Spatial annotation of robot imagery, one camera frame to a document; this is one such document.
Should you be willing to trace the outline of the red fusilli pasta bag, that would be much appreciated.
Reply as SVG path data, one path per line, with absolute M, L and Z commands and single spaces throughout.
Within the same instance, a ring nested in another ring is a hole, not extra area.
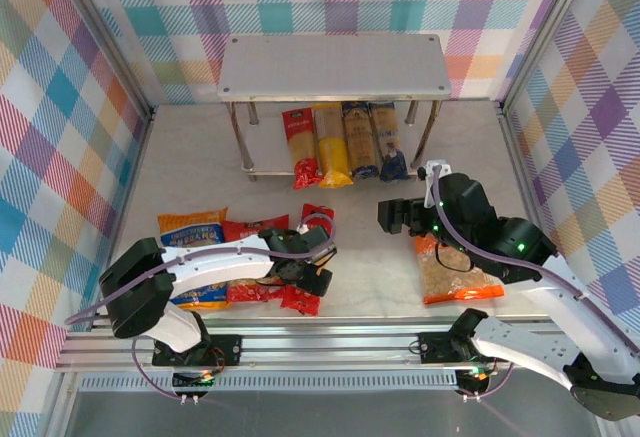
M 256 235 L 268 228 L 287 229 L 288 227 L 288 215 L 255 222 L 224 221 L 222 224 L 227 242 Z M 278 277 L 269 277 L 262 280 L 237 279 L 227 284 L 227 301 L 230 303 L 266 302 L 282 299 L 283 296 L 284 284 Z

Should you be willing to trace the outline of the orange pasta bag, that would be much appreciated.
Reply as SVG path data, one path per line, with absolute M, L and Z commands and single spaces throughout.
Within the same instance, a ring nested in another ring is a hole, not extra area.
M 505 290 L 496 277 L 483 272 L 470 258 L 432 235 L 413 238 L 423 286 L 423 303 L 501 298 Z

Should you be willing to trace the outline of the brown blue spaghetti bag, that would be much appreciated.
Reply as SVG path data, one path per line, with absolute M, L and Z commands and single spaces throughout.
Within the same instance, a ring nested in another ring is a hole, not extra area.
M 409 173 L 399 140 L 398 118 L 394 103 L 370 102 L 368 106 L 379 146 L 380 179 L 383 182 L 408 180 Z
M 341 109 L 352 176 L 356 179 L 377 177 L 379 168 L 367 103 L 343 102 Z

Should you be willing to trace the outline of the yellow spaghetti bag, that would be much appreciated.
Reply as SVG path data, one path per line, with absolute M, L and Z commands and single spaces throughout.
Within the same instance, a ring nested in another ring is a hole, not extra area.
M 352 185 L 341 104 L 316 103 L 312 105 L 312 113 L 322 173 L 319 187 L 336 189 Z

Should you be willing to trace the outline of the blue orange macaroni bag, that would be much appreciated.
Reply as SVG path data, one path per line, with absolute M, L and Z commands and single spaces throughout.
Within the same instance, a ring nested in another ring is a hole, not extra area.
M 160 240 L 169 247 L 199 247 L 225 242 L 222 223 L 227 209 L 192 214 L 161 214 L 157 216 Z M 172 302 L 192 310 L 222 310 L 229 307 L 228 284 L 200 287 L 175 297 Z

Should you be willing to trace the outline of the two-tier metal shelf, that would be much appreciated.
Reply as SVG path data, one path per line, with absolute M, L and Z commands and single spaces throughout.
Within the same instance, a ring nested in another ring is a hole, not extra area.
M 435 34 L 230 36 L 218 86 L 250 180 L 293 172 L 282 111 L 342 101 L 406 111 L 399 136 L 414 173 L 451 92 Z

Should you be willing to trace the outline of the small circuit board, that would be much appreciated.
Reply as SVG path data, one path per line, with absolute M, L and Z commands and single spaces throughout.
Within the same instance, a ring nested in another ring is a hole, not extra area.
M 171 386 L 174 389 L 210 388 L 215 383 L 216 374 L 212 371 L 181 371 L 172 374 Z
M 482 367 L 457 370 L 457 385 L 468 392 L 482 393 L 488 389 L 492 373 L 492 369 Z

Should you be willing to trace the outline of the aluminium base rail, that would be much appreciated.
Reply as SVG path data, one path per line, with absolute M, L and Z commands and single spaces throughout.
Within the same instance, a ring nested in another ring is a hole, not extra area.
M 444 318 L 274 318 L 205 321 L 214 335 L 242 337 L 236 371 L 328 371 L 416 369 L 409 346 L 422 332 L 446 332 Z M 67 335 L 58 372 L 133 371 L 131 341 L 106 325 Z

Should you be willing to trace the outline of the aluminium frame post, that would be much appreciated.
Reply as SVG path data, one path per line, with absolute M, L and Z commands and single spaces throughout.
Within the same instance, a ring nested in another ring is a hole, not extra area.
M 513 58 L 503 65 L 504 79 L 494 91 L 502 115 L 513 111 L 573 1 L 528 1 L 517 27 Z
M 149 59 L 119 0 L 74 0 L 137 109 L 151 117 L 159 87 Z

